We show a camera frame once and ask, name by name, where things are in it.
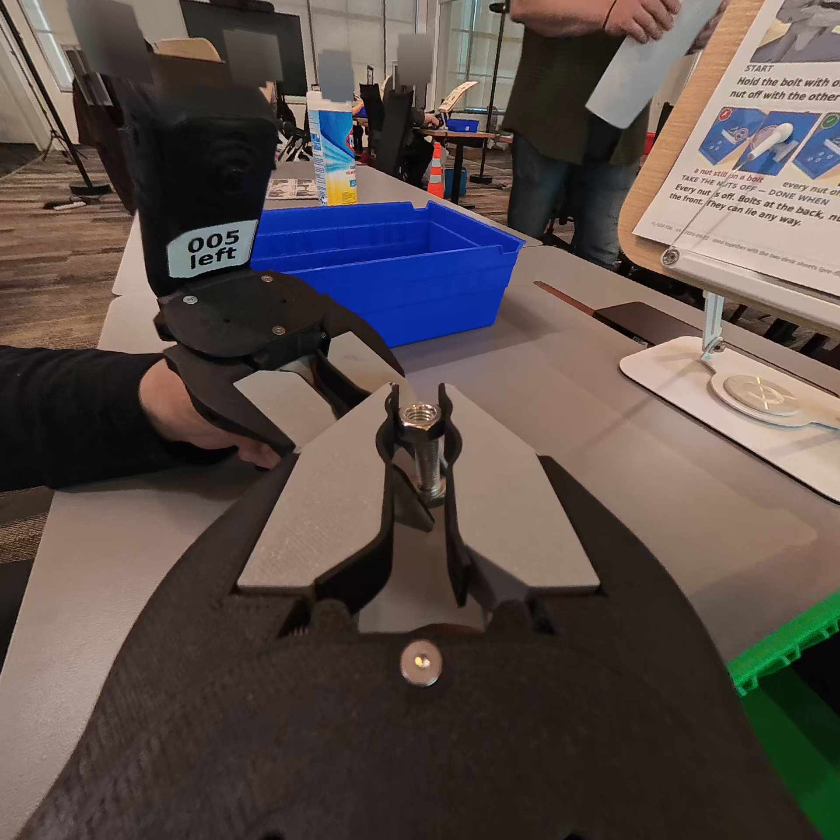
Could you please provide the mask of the steel hex nut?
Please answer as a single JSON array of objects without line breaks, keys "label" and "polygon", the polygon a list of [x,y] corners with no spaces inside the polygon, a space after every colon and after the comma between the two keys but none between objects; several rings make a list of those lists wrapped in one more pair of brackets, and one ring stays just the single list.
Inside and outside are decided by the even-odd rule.
[{"label": "steel hex nut", "polygon": [[406,444],[430,444],[445,434],[443,411],[435,403],[402,406],[396,415],[396,428],[400,440]]}]

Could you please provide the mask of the person's left forearm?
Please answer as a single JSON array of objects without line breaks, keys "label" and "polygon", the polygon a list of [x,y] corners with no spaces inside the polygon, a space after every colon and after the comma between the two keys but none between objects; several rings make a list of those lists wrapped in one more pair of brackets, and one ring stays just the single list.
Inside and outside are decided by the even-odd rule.
[{"label": "person's left forearm", "polygon": [[158,355],[1,348],[1,490],[151,473],[172,447],[140,403]]}]

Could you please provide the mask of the wooden board stand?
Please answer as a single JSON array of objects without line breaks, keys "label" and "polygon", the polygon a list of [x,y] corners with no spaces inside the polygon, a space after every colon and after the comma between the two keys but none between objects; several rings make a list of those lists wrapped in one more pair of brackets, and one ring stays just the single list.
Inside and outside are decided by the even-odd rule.
[{"label": "wooden board stand", "polygon": [[213,43],[204,37],[162,38],[154,49],[161,56],[224,63]]}]

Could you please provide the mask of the white paper sheet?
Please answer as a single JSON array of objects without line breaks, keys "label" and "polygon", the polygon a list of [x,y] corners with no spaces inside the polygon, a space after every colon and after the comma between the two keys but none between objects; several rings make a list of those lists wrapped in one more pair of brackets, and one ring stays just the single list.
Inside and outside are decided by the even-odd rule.
[{"label": "white paper sheet", "polygon": [[687,1],[660,40],[641,45],[625,38],[585,109],[619,130],[628,128],[662,88],[671,66],[688,54],[718,13],[719,1]]}]

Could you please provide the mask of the person's left hand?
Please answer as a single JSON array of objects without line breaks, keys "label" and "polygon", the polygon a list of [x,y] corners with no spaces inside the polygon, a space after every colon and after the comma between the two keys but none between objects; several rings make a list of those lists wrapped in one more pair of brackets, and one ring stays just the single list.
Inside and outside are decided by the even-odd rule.
[{"label": "person's left hand", "polygon": [[208,422],[194,407],[182,379],[165,360],[156,361],[140,380],[140,406],[163,440],[219,452],[235,449],[253,466],[272,469],[280,456],[267,444],[229,433]]}]

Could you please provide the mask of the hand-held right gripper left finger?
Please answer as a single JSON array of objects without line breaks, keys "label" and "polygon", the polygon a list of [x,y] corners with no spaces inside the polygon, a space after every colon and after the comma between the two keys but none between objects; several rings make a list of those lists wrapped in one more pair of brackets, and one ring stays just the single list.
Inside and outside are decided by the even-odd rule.
[{"label": "hand-held right gripper left finger", "polygon": [[392,570],[393,409],[386,384],[297,457],[237,582],[251,594],[333,599],[360,611]]}]

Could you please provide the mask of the blue plastic bin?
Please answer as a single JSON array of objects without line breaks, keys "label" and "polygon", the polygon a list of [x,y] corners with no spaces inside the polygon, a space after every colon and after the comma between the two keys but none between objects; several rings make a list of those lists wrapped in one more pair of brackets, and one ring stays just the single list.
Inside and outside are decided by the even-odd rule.
[{"label": "blue plastic bin", "polygon": [[450,203],[267,209],[250,265],[298,277],[391,347],[490,326],[523,240]]}]

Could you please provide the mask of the black wall screen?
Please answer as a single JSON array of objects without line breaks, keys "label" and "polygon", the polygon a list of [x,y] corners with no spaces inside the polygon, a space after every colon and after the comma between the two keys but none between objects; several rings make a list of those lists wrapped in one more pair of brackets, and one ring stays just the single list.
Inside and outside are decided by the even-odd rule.
[{"label": "black wall screen", "polygon": [[275,36],[283,93],[305,96],[308,79],[299,16],[277,12],[273,3],[261,1],[181,1],[180,5],[189,36],[209,40],[222,60],[228,57],[225,30]]}]

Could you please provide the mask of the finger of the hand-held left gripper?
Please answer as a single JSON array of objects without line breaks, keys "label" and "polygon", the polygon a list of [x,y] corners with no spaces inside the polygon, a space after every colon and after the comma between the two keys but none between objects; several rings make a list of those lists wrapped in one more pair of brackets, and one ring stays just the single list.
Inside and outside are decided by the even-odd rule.
[{"label": "finger of the hand-held left gripper", "polygon": [[[340,412],[317,392],[314,374],[303,370],[258,371],[236,388],[300,449],[337,422]],[[421,532],[434,528],[432,513],[417,496],[415,468],[407,450],[395,450],[395,520]]]},{"label": "finger of the hand-held left gripper", "polygon": [[324,329],[313,355],[313,382],[320,399],[313,407],[315,421],[340,419],[383,386],[387,395],[394,385],[406,389],[404,374],[355,333],[332,338]]}]

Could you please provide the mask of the steel hex bolt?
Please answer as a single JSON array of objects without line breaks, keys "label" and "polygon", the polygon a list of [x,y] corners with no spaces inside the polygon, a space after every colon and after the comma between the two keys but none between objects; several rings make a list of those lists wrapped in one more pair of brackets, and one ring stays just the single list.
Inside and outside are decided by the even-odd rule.
[{"label": "steel hex bolt", "polygon": [[442,437],[414,445],[415,488],[427,508],[445,503],[446,462]]}]

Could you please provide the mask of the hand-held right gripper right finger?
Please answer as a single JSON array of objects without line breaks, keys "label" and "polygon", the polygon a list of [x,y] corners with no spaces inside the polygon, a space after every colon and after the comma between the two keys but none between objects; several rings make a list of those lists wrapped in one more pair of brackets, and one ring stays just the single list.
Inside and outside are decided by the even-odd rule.
[{"label": "hand-held right gripper right finger", "polygon": [[534,449],[451,384],[444,414],[447,571],[455,599],[485,610],[600,585]]}]

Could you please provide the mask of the green plastic bin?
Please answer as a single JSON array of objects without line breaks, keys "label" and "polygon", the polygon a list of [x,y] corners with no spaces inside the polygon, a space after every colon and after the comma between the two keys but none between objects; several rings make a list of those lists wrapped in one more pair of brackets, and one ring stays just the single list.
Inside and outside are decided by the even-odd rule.
[{"label": "green plastic bin", "polygon": [[839,714],[796,673],[807,648],[839,635],[839,594],[733,659],[729,673],[776,773],[822,838],[839,838]]}]

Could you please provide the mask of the printed instruction sheet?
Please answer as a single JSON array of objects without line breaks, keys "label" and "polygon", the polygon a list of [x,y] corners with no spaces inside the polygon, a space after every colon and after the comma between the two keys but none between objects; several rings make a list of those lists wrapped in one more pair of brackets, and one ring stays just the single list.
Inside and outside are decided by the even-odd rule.
[{"label": "printed instruction sheet", "polygon": [[838,296],[839,2],[731,2],[627,233]]}]

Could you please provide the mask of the white disinfecting wipes canister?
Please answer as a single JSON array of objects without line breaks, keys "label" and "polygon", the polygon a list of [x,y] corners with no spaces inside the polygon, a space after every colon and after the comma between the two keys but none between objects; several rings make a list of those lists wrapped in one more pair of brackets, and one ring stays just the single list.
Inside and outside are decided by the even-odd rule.
[{"label": "white disinfecting wipes canister", "polygon": [[328,100],[320,91],[308,91],[307,107],[319,203],[357,204],[351,104]]}]

